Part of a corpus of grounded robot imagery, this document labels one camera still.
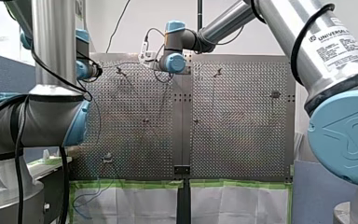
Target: universal robots logo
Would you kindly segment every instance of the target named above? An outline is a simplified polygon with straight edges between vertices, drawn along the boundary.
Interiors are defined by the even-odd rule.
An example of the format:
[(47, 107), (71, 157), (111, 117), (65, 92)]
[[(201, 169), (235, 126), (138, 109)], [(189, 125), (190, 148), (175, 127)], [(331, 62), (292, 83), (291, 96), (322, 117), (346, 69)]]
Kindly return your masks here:
[(312, 43), (315, 40), (316, 40), (316, 35), (313, 35), (313, 36), (310, 37), (310, 43)]

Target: pegboard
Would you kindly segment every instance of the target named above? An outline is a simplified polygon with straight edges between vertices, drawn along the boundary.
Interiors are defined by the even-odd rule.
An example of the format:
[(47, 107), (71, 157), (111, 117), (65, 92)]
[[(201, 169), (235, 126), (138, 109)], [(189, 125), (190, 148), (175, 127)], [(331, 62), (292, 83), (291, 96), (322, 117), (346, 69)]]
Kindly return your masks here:
[[(178, 161), (189, 162), (191, 178), (285, 181), (290, 176), (295, 82), (285, 57), (191, 56), (192, 75), (168, 84), (157, 82), (137, 55), (92, 58), (104, 67), (103, 76), (88, 85), (102, 128), (98, 137), (98, 109), (92, 104), (74, 179), (174, 179)], [(184, 100), (179, 106), (181, 91), (191, 106)], [(174, 125), (178, 119), (182, 131)], [(109, 152), (113, 163), (102, 166), (101, 157)]]
[[(97, 54), (93, 59), (103, 66), (103, 76), (87, 89), (99, 106), (101, 131), (93, 103), (73, 178), (173, 179), (172, 83), (157, 82), (136, 55)], [(102, 165), (107, 153), (113, 162)]]
[(284, 57), (193, 56), (192, 178), (290, 179), (295, 82)]

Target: green tape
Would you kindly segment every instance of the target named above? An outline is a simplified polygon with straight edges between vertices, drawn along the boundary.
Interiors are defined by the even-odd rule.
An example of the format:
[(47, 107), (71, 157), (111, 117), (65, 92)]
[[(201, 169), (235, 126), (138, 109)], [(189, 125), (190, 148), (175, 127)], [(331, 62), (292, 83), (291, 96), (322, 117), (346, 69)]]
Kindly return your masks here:
[(292, 224), (292, 202), (293, 202), (293, 184), (286, 184), (289, 190), (288, 204), (287, 204), (287, 224)]
[(76, 188), (75, 185), (71, 185), (70, 187), (70, 198), (69, 198), (69, 224), (73, 224), (74, 223), (74, 200), (75, 200), (75, 192), (76, 192)]
[(133, 181), (101, 179), (100, 181), (72, 181), (71, 185), (76, 189), (180, 189), (183, 187), (183, 181)]
[(284, 183), (243, 180), (190, 180), (191, 188), (243, 187), (252, 189), (287, 189)]
[(290, 165), (290, 176), (295, 175), (295, 166), (293, 164)]

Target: blue cable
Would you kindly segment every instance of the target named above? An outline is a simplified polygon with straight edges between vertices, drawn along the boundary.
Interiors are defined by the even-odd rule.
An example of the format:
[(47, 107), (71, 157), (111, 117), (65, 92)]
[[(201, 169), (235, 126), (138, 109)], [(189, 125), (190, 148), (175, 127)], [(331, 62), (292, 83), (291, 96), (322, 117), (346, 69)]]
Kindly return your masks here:
[[(81, 207), (81, 206), (84, 206), (84, 205), (87, 205), (88, 203), (92, 202), (94, 199), (98, 198), (104, 191), (110, 189), (110, 187), (112, 186), (112, 184), (115, 182), (115, 179), (112, 179), (112, 181), (110, 182), (110, 184), (103, 190), (101, 190), (101, 179), (98, 178), (98, 190), (96, 193), (93, 193), (93, 194), (81, 194), (79, 196), (77, 196), (74, 201), (72, 202), (72, 206), (74, 207), (74, 210), (79, 214), (81, 215), (83, 218), (85, 219), (92, 219), (92, 217), (86, 217), (84, 214), (82, 214), (81, 212), (79, 212), (77, 210), (78, 207)], [(81, 198), (81, 197), (86, 197), (86, 196), (93, 196), (92, 198), (90, 198), (88, 201), (86, 201), (85, 203), (82, 203), (80, 205), (75, 205), (76, 201)]]

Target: silver cylinder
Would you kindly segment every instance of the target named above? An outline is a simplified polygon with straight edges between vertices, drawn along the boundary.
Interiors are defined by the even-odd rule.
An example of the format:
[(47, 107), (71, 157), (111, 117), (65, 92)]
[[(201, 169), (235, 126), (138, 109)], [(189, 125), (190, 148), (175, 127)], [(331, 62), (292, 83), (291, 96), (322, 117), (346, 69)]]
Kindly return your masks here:
[[(75, 0), (33, 0), (34, 52), (58, 76), (76, 84)], [(78, 95), (36, 63), (31, 94)]]
[[(301, 29), (324, 6), (319, 0), (255, 3), (289, 58)], [(328, 97), (358, 86), (358, 43), (332, 11), (310, 27), (298, 53), (297, 71), (309, 93), (309, 113)]]
[(200, 33), (208, 41), (217, 43), (254, 18), (255, 14), (252, 8), (240, 0), (203, 28)]

